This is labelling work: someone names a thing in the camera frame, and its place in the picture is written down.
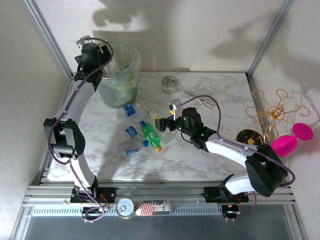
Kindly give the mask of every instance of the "blue bottle label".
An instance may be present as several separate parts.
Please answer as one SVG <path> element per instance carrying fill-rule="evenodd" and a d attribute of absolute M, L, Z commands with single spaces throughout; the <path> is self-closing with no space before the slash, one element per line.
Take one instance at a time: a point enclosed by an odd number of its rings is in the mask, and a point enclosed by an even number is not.
<path fill-rule="evenodd" d="M 139 152 L 139 149 L 132 149 L 132 150 L 125 151 L 125 152 L 126 152 L 126 154 L 132 154 L 132 153 Z"/>
<path fill-rule="evenodd" d="M 135 107 L 132 104 L 124 105 L 123 108 L 126 111 L 126 114 L 128 115 L 128 117 L 136 113 Z"/>
<path fill-rule="evenodd" d="M 130 135 L 130 138 L 133 138 L 138 134 L 137 130 L 133 126 L 128 127 L 125 131 Z"/>

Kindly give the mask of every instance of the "gold wire sculpture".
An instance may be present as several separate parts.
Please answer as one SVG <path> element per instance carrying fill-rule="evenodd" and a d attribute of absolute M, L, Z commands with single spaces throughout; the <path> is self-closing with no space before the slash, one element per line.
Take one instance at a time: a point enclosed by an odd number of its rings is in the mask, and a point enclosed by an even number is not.
<path fill-rule="evenodd" d="M 250 117 L 254 119 L 254 123 L 255 123 L 255 127 L 256 127 L 256 131 L 258 132 L 258 126 L 257 124 L 263 124 L 264 123 L 264 119 L 270 119 L 271 123 L 269 126 L 267 126 L 264 129 L 264 136 L 263 136 L 263 143 L 266 143 L 266 138 L 270 141 L 271 139 L 276 139 L 277 137 L 279 137 L 279 131 L 276 127 L 277 121 L 285 121 L 286 123 L 289 124 L 294 124 L 293 122 L 286 120 L 286 114 L 289 113 L 295 113 L 295 112 L 299 112 L 299 114 L 301 116 L 304 117 L 308 117 L 310 115 L 310 110 L 309 108 L 307 108 L 306 106 L 303 105 L 299 105 L 296 110 L 292 110 L 292 111 L 285 111 L 285 105 L 283 103 L 283 99 L 286 99 L 289 94 L 286 90 L 284 89 L 278 89 L 275 91 L 276 95 L 280 98 L 279 103 L 277 106 L 271 106 L 269 104 L 269 102 L 266 100 L 265 98 L 265 93 L 264 91 L 260 90 L 260 89 L 255 89 L 252 91 L 252 95 L 255 99 L 260 99 L 265 101 L 265 103 L 267 104 L 268 110 L 267 111 L 258 111 L 257 112 L 257 108 L 253 107 L 253 106 L 249 106 L 245 109 L 245 113 Z M 256 115 L 250 115 L 248 113 L 249 109 L 254 109 L 255 113 L 257 113 Z M 250 139 L 248 140 L 249 144 L 255 144 L 254 141 L 251 141 Z"/>

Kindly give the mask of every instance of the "white marble board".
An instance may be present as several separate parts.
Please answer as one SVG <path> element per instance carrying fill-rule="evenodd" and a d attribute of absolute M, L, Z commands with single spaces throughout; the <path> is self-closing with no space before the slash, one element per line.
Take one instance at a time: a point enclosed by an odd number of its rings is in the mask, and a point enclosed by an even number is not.
<path fill-rule="evenodd" d="M 166 93 L 161 89 L 164 76 L 178 79 L 178 91 Z M 246 115 L 248 106 L 254 106 L 250 88 L 244 73 L 203 73 L 203 72 L 141 72 L 138 78 L 138 93 L 143 94 L 155 107 L 160 117 L 169 117 L 169 102 L 180 98 L 190 99 L 185 93 L 213 96 L 222 112 L 220 133 L 235 139 L 244 129 L 255 129 L 253 121 Z M 198 101 L 185 107 L 196 107 L 205 126 L 216 130 L 218 110 L 204 109 Z M 223 156 L 198 150 L 182 140 L 179 131 L 164 132 L 163 151 L 158 154 L 152 146 L 127 156 L 121 156 L 114 146 L 114 137 L 130 122 L 114 120 L 114 109 L 107 107 L 98 91 L 90 98 L 80 119 L 79 127 L 85 137 L 84 154 L 92 172 L 99 181 L 206 181 L 222 180 L 229 174 L 242 174 L 245 169 L 238 163 Z M 52 162 L 47 179 L 50 181 L 73 181 L 65 166 Z"/>

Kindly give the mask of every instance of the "white wall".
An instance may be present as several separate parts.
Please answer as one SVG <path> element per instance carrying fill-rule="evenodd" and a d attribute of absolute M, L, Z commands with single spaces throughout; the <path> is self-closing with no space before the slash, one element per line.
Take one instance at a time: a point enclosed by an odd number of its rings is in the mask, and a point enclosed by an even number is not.
<path fill-rule="evenodd" d="M 142 71 L 246 72 L 283 0 L 36 0 L 70 66 L 90 35 L 128 42 Z"/>
<path fill-rule="evenodd" d="M 0 239 L 8 239 L 68 81 L 23 1 L 0 4 Z"/>
<path fill-rule="evenodd" d="M 289 92 L 285 101 L 287 111 L 302 104 L 311 116 L 292 114 L 289 119 L 309 124 L 314 131 L 312 141 L 298 143 L 298 150 L 284 158 L 295 172 L 292 185 L 295 199 L 310 240 L 320 236 L 320 1 L 296 0 L 267 54 L 259 65 L 254 79 L 267 99 L 278 101 L 276 89 Z M 278 125 L 280 135 L 290 134 L 292 126 Z"/>

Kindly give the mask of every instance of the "yellow bottle cap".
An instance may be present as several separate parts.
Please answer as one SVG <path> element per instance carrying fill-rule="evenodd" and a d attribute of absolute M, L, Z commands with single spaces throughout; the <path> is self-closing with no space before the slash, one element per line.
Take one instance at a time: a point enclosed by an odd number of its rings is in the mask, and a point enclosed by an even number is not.
<path fill-rule="evenodd" d="M 155 148 L 155 150 L 156 150 L 157 152 L 161 152 L 162 147 L 161 147 L 161 146 L 157 146 L 157 147 Z"/>

